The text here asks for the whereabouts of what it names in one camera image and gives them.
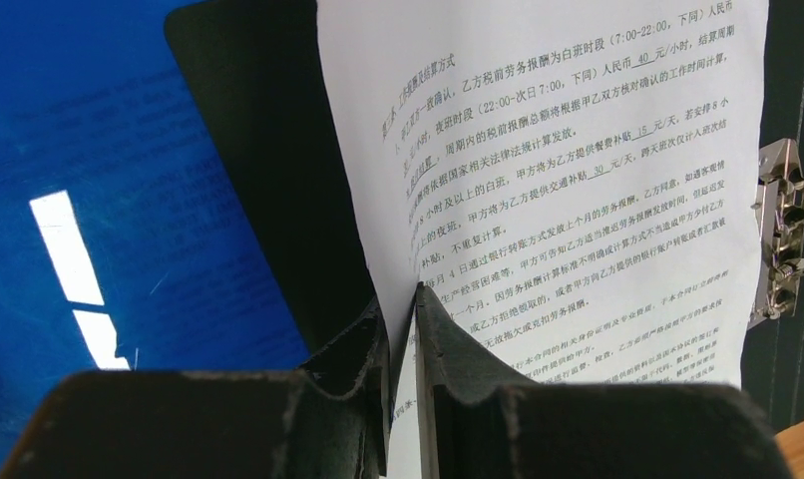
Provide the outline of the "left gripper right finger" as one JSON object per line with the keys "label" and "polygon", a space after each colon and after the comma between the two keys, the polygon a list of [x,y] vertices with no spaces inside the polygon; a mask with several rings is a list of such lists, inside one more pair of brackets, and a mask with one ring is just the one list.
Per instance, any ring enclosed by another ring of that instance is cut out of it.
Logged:
{"label": "left gripper right finger", "polygon": [[531,380],[413,299],[426,478],[788,478],[760,409],[714,384]]}

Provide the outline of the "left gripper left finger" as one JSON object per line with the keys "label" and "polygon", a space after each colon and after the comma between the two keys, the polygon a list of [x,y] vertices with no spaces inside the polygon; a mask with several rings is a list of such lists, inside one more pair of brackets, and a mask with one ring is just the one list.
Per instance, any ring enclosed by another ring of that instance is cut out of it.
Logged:
{"label": "left gripper left finger", "polygon": [[88,371],[43,400],[3,478],[376,478],[387,468],[381,309],[289,371]]}

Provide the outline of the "printed paper sheet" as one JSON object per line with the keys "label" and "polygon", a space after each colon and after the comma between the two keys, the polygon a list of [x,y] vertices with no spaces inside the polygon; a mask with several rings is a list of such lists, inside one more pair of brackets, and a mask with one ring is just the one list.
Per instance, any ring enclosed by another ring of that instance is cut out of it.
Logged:
{"label": "printed paper sheet", "polygon": [[422,474],[430,286],[544,383],[739,387],[765,1],[322,1],[322,74],[402,361],[388,474]]}

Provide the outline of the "beige card sheet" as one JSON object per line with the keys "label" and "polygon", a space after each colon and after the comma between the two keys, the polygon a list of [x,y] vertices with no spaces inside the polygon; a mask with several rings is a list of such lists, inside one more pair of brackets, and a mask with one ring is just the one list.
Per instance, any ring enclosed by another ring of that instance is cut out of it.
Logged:
{"label": "beige card sheet", "polygon": [[[320,79],[312,1],[206,1],[165,36],[297,327],[312,353],[373,294]],[[804,1],[774,1],[761,140],[799,144]]]}

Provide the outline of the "blue file folder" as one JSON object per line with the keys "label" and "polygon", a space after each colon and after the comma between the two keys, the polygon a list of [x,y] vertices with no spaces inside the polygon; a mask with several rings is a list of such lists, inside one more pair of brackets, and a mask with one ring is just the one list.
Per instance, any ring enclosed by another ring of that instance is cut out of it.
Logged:
{"label": "blue file folder", "polygon": [[177,8],[0,1],[0,468],[70,374],[307,355],[167,45]]}

